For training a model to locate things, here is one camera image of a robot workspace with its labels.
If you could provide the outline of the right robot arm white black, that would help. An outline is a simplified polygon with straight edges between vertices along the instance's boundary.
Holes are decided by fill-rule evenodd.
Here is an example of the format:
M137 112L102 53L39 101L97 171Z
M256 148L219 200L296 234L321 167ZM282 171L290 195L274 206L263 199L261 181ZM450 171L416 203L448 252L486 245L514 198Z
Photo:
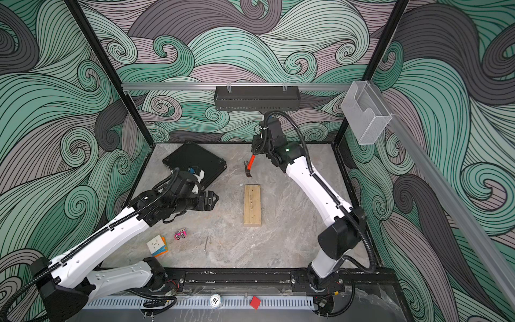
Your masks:
M244 163L247 177L252 176L253 161L260 154L302 189L325 224L317 237L320 250L308 266L311 284L321 284L337 274L345 262L362 272L375 272L367 215L344 200L316 170L300 127L287 113L270 111L259 123L259 133L252 139L252 156Z

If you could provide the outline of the claw hammer orange black handle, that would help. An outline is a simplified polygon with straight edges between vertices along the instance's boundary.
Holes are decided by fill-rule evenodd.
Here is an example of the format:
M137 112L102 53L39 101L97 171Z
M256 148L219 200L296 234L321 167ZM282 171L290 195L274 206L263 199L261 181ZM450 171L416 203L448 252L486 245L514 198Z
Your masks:
M252 154L250 159L244 162L245 175L248 178L252 178L251 170L253 162L255 161L256 155Z

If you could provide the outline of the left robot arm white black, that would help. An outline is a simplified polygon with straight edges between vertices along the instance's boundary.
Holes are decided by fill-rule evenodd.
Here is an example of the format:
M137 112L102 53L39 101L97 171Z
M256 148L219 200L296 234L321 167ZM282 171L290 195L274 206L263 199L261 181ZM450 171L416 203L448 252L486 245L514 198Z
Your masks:
M52 259L37 259L30 265L32 280L8 297L1 308L1 320L8 321L12 305L30 290L39 292L46 310L38 321L66 321L95 299L126 289L165 287L166 271L154 256L121 268L95 268L158 222L172 223L188 211L212 211L219 197L202 189L203 175L203 171L174 169L77 246Z

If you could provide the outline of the wooden block with nails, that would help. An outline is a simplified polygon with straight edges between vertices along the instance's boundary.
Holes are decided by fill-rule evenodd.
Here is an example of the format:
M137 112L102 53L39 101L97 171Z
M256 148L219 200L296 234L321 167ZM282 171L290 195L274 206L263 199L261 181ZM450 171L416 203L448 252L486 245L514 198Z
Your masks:
M260 185L245 185L244 190L244 227L262 225Z

